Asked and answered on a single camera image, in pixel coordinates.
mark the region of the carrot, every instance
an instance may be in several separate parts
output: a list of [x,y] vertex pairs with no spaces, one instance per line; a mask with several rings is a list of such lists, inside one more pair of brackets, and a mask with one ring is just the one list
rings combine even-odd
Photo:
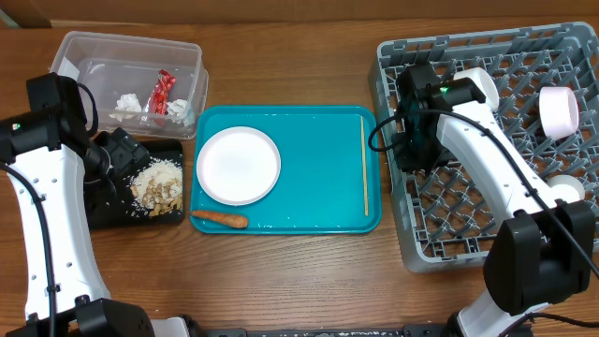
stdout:
[[195,217],[211,220],[221,225],[226,225],[233,228],[246,228],[249,221],[245,216],[236,214],[225,214],[212,211],[192,211],[191,214]]

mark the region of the blue plastic tray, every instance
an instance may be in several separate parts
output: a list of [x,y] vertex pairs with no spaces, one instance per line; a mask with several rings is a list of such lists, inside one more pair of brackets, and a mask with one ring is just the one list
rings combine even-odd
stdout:
[[204,193],[194,164],[191,210],[241,214],[249,219],[249,226],[234,229],[193,216],[192,224],[205,233],[222,234],[359,234],[373,230],[383,212],[380,170],[378,154],[366,145],[369,215],[365,216],[360,116],[368,138],[376,121],[358,106],[220,106],[204,111],[197,125],[194,163],[214,134],[233,126],[249,126],[277,145],[281,174],[261,200],[227,206]]

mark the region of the candy wrapper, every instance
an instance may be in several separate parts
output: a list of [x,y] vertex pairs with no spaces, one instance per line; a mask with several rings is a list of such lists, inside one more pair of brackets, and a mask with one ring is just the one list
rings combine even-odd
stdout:
[[[176,81],[177,79],[174,76],[170,75],[165,69],[161,69],[158,72],[158,82],[153,88],[152,95],[144,111],[166,115],[168,92],[170,92]],[[160,126],[164,126],[165,124],[164,119],[156,118],[153,121]]]

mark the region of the wooden chopstick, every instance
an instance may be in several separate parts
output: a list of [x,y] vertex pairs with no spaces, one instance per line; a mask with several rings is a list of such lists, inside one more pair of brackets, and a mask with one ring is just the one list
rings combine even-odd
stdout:
[[366,140],[364,139],[364,116],[359,116],[362,131],[362,181],[364,182],[364,215],[368,216],[368,178],[366,176]]

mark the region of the plastic dish rack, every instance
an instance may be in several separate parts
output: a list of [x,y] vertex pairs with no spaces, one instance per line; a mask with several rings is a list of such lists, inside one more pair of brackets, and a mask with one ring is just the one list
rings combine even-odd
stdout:
[[[578,177],[585,186],[599,229],[599,42],[584,22],[529,28],[409,38],[379,45],[369,82],[377,121],[391,116],[400,98],[395,79],[407,66],[433,64],[441,81],[457,71],[480,66],[494,78],[501,104],[498,125],[541,178]],[[554,141],[541,133],[538,96],[543,86],[569,86],[576,94],[580,126],[576,134]],[[383,128],[385,144],[403,131]],[[391,201],[403,263],[426,272],[481,265],[497,224],[459,162],[423,172],[403,173],[387,152]],[[599,248],[595,237],[594,249]]]

